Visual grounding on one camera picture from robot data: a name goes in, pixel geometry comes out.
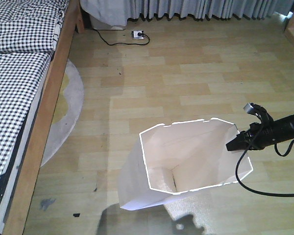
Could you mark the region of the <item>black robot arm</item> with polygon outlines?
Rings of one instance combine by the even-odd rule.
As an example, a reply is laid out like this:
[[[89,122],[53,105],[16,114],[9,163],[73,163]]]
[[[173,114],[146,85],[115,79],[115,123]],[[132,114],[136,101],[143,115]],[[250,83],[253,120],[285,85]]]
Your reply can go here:
[[[254,103],[245,105],[244,110],[261,122],[251,123],[248,130],[241,131],[236,138],[228,142],[228,151],[262,150],[267,146],[294,139],[294,114],[273,120],[265,108]]]

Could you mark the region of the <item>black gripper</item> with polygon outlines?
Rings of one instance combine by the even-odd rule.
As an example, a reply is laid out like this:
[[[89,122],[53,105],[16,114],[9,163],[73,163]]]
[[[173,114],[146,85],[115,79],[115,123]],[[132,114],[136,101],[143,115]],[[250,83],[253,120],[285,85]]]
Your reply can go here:
[[[273,133],[274,121],[269,123],[253,122],[249,125],[249,129],[239,133],[233,140],[226,144],[228,151],[238,150],[263,150],[265,147],[276,144],[276,136]]]

